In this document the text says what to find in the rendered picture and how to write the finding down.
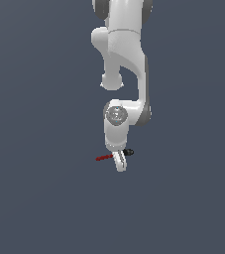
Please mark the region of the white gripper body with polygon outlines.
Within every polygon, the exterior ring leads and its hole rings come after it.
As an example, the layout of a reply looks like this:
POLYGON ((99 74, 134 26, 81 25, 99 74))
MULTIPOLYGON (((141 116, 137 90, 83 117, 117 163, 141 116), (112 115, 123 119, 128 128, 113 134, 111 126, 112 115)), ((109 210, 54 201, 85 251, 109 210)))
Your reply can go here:
POLYGON ((126 147, 129 125, 123 123, 114 126, 110 122, 104 123, 105 146, 111 152, 121 151, 126 147))

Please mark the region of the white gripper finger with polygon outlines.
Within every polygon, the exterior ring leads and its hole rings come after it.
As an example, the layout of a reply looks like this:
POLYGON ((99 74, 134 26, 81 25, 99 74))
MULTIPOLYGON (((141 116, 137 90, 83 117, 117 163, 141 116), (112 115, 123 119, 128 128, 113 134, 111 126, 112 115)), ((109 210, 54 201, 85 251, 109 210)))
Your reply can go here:
POLYGON ((120 151, 112 152, 115 166, 118 172, 122 172, 122 161, 120 159, 120 151))
POLYGON ((118 151, 121 166, 120 166, 120 172, 126 171, 127 168, 127 162, 123 151, 118 151))

